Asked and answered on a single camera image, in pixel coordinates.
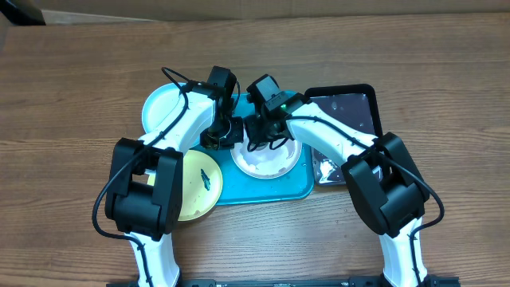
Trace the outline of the white plate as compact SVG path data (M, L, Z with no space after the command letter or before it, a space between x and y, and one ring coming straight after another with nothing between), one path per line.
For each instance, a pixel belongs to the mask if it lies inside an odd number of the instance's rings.
M246 142L234 144L230 151L234 163L247 175L256 179L275 179L291 171L297 164L302 143L289 140L278 149L268 144L248 152Z

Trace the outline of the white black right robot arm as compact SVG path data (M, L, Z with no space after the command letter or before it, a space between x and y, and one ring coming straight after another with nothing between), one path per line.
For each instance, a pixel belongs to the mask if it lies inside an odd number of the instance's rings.
M420 231L433 194L405 144L395 134L361 132L328 115L303 94L281 92L245 118L250 151L262 144L297 140L340 166L358 216L380 239L382 283L423 286Z

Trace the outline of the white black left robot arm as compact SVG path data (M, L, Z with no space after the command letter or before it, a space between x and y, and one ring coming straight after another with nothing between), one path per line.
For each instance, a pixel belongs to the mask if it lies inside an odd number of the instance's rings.
M213 139L205 148L219 149L237 131L232 95L239 92L236 80L163 85L143 106L143 118L158 123L137 140L116 143L92 214L103 206L118 230L112 238L130 242L139 270L135 286L179 285L171 233L182 209L184 156L204 135Z

